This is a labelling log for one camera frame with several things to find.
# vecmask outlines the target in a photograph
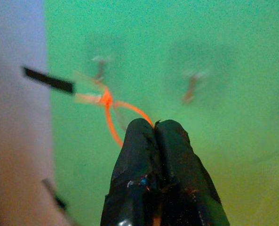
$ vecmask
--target white wall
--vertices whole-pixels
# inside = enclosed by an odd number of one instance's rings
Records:
[[[53,178],[43,0],[0,1],[0,225],[67,225],[41,184]]]

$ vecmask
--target orange zip tie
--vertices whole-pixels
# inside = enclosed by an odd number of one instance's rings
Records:
[[[114,127],[112,118],[111,118],[111,114],[110,114],[110,108],[118,108],[118,107],[124,107],[126,109],[129,109],[131,111],[136,112],[137,114],[141,115],[144,119],[146,119],[149,124],[154,128],[154,125],[151,121],[151,119],[149,118],[149,116],[144,113],[142,110],[140,110],[139,108],[123,102],[123,101],[113,101],[113,97],[111,92],[109,91],[108,87],[104,84],[102,84],[99,81],[94,81],[96,85],[100,86],[101,88],[104,89],[104,94],[99,97],[99,96],[94,96],[94,95],[84,95],[84,94],[79,94],[77,93],[76,99],[78,100],[78,102],[82,102],[82,103],[91,103],[91,104],[96,104],[96,105],[103,105],[105,107],[105,116],[106,116],[106,121],[108,124],[108,128],[109,131],[111,132],[111,135],[113,137],[113,139],[116,141],[116,143],[122,147],[123,142],[120,139],[119,135],[117,134],[117,131]]]

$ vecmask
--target black strip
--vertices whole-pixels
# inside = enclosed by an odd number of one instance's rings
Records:
[[[27,76],[27,77],[30,77],[37,81],[43,82],[43,83],[51,86],[52,88],[61,90],[63,92],[69,93],[71,95],[73,95],[75,93],[74,82],[68,82],[68,81],[64,81],[61,79],[52,78],[45,74],[33,71],[26,67],[23,67],[23,69],[25,72],[25,76]]]

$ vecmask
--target green background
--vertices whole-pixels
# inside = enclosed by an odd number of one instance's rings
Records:
[[[52,75],[92,76],[91,59],[110,56],[114,97],[182,124],[230,223],[279,225],[279,1],[46,0],[45,17]],[[207,74],[190,105],[186,71]],[[59,192],[81,225],[99,225],[120,149],[103,108],[56,91],[51,104]]]

